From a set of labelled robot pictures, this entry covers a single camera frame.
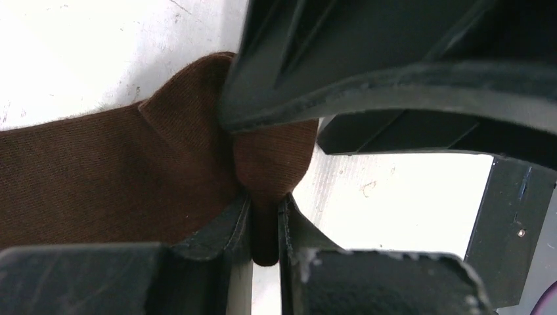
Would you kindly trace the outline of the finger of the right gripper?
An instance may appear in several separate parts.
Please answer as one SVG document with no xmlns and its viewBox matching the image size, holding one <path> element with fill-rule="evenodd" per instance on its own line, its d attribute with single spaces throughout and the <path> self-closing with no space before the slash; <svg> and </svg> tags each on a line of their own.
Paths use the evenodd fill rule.
<svg viewBox="0 0 557 315">
<path fill-rule="evenodd" d="M 470 115 L 386 110 L 337 115 L 317 144 L 330 155 L 464 152 L 556 169 L 556 136 Z"/>
<path fill-rule="evenodd" d="M 250 1 L 229 131 L 369 110 L 556 133 L 555 1 Z"/>
</svg>

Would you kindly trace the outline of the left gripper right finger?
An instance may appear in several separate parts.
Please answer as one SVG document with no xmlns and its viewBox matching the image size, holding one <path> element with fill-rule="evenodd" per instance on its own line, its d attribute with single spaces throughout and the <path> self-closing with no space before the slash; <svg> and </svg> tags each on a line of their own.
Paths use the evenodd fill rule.
<svg viewBox="0 0 557 315">
<path fill-rule="evenodd" d="M 493 306 L 475 270 L 450 253 L 348 250 L 292 195 L 278 209 L 283 314 L 482 315 Z"/>
</svg>

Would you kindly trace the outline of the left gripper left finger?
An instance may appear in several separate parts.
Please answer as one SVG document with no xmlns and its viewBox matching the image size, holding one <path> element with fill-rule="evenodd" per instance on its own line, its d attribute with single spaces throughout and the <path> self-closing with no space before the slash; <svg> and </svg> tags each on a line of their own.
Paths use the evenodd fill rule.
<svg viewBox="0 0 557 315">
<path fill-rule="evenodd" d="M 177 245 L 105 243 L 1 252 L 2 314 L 249 314 L 250 199 Z"/>
</svg>

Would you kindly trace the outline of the brown striped sock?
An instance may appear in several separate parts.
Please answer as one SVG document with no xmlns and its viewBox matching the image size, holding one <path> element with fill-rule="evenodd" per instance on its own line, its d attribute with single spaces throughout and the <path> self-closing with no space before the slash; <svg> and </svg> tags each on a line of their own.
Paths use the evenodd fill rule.
<svg viewBox="0 0 557 315">
<path fill-rule="evenodd" d="M 278 206 L 308 170 L 318 123 L 225 132 L 216 105 L 233 56 L 204 56 L 126 107 L 3 131 L 1 247 L 178 243 L 246 190 L 253 260 L 274 265 Z"/>
</svg>

